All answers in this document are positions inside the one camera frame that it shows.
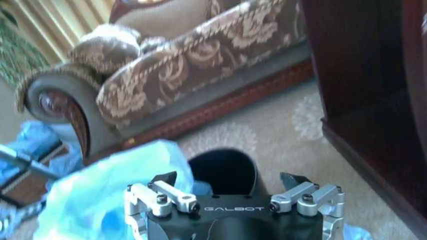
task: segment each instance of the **black container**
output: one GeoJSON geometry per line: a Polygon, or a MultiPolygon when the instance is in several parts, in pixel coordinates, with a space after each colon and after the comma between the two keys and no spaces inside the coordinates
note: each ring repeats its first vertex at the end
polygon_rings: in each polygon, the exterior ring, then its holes
{"type": "Polygon", "coordinates": [[[267,195],[256,164],[241,151],[221,148],[189,161],[193,179],[209,183],[215,195],[267,195]]]}

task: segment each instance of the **green curtain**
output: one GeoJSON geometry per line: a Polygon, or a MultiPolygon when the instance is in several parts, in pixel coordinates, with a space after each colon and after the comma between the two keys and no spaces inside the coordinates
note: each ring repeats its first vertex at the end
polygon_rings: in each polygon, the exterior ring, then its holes
{"type": "Polygon", "coordinates": [[[0,18],[0,79],[15,88],[21,77],[33,69],[48,65],[39,50],[11,29],[0,18]]]}

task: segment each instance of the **floor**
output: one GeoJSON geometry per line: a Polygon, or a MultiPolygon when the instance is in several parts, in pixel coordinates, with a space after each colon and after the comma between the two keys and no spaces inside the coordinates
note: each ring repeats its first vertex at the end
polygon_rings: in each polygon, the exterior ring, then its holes
{"type": "MultiPolygon", "coordinates": [[[[7,93],[3,96],[5,101],[0,103],[0,109],[9,113],[11,98],[7,93]]],[[[416,239],[326,140],[319,121],[322,116],[320,96],[312,81],[227,115],[188,133],[177,142],[188,157],[217,147],[247,152],[256,161],[269,193],[284,191],[279,179],[281,171],[304,175],[320,185],[340,185],[347,193],[348,224],[367,229],[374,239],[416,239]]],[[[23,119],[25,116],[1,115],[0,143],[13,139],[23,119]]],[[[28,222],[13,239],[28,238],[35,227],[35,221],[28,222]]]]}

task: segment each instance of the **dark wooden furniture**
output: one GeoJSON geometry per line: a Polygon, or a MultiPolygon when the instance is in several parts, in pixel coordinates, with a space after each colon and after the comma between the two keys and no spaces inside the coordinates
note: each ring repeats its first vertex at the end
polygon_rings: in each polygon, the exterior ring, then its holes
{"type": "Polygon", "coordinates": [[[323,132],[416,236],[427,239],[427,1],[300,3],[323,132]]]}
{"type": "MultiPolygon", "coordinates": [[[[49,154],[47,154],[40,162],[49,165],[49,161],[68,153],[65,145],[60,145],[49,154]]],[[[23,207],[37,201],[47,193],[45,184],[48,179],[33,174],[28,170],[20,171],[3,185],[0,185],[1,200],[7,201],[16,207],[23,207]]]]}

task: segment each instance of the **sofa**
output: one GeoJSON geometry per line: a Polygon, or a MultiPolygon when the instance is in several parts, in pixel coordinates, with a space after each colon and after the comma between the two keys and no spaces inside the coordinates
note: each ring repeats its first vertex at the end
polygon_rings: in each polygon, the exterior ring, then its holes
{"type": "Polygon", "coordinates": [[[69,123],[84,163],[183,133],[314,77],[298,0],[116,0],[16,106],[69,123]]]}

